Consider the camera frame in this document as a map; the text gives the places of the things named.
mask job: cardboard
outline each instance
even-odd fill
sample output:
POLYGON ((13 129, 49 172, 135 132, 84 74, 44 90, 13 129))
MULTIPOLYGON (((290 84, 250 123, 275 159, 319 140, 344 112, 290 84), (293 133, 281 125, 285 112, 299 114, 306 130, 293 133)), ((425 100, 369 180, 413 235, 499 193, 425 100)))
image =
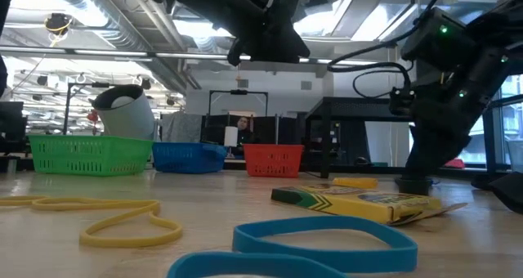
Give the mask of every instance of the cardboard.
POLYGON ((460 209, 467 204, 443 207, 431 196, 408 195, 348 186, 319 184, 276 188, 274 201, 293 204, 323 213, 363 217, 391 226, 433 217, 460 209))

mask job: green basket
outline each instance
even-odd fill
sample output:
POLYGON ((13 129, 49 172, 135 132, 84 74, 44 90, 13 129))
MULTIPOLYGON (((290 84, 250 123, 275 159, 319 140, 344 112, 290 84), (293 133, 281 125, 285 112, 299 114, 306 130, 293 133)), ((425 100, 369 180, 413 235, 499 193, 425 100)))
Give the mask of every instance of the green basket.
POLYGON ((152 141, 121 137, 29 135, 37 173, 122 176, 143 172, 152 141))

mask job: blue rubber band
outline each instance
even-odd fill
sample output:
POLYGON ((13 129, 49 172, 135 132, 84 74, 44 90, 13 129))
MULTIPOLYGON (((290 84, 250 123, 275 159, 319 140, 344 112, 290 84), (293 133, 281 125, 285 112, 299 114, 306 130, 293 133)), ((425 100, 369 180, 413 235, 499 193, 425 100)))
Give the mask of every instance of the blue rubber band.
POLYGON ((394 228, 360 217, 299 217, 240 225, 235 228, 233 250, 308 258, 344 273, 413 271, 418 264, 418 245, 412 239, 394 228), (260 239, 270 235, 325 229, 367 232, 389 244, 391 248, 349 251, 304 249, 260 239))
POLYGON ((192 253, 178 259, 167 278, 201 278, 215 275, 258 275, 279 278, 347 278, 307 258, 267 253, 192 253))

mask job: person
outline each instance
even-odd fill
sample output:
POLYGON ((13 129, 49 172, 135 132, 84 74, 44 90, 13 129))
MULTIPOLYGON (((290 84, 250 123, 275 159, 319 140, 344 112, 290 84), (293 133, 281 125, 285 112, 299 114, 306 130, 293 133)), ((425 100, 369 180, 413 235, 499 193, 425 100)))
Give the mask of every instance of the person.
POLYGON ((238 146, 233 149, 234 155, 244 155, 243 144, 255 143, 254 133, 251 132, 248 117, 241 117, 236 124, 238 127, 238 146))

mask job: red basket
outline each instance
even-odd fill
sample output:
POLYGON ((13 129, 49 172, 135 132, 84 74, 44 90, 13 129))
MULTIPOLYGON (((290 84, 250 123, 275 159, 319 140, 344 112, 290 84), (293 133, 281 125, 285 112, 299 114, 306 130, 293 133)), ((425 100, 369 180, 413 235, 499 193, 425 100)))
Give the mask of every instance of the red basket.
POLYGON ((245 144, 245 164, 252 177, 297 177, 303 146, 245 144))

